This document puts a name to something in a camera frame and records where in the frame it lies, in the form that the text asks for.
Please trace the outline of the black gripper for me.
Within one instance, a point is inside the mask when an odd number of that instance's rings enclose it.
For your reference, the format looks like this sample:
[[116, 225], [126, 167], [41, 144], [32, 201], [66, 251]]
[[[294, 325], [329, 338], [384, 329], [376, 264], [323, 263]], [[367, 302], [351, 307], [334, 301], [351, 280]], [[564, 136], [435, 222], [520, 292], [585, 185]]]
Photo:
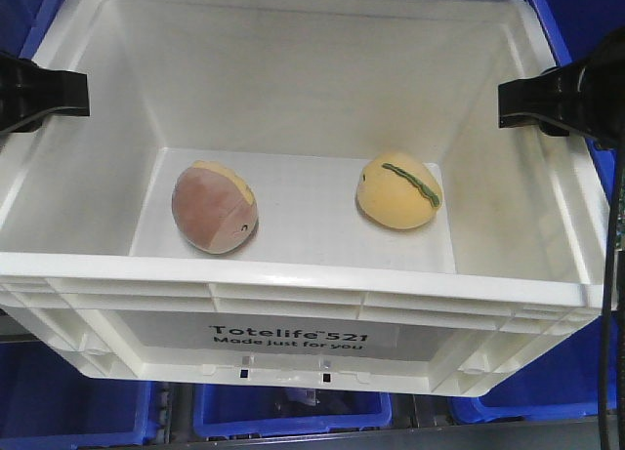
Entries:
[[624, 28], [587, 57], [497, 89], [501, 129], [537, 126], [544, 134], [587, 135], [604, 149], [624, 141]]

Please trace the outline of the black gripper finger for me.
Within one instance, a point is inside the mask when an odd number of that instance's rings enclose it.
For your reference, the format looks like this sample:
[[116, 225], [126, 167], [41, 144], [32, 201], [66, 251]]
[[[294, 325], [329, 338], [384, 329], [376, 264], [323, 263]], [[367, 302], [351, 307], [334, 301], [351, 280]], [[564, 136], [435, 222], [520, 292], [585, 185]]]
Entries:
[[1, 53], [1, 135], [31, 133], [52, 114], [90, 115], [86, 74]]

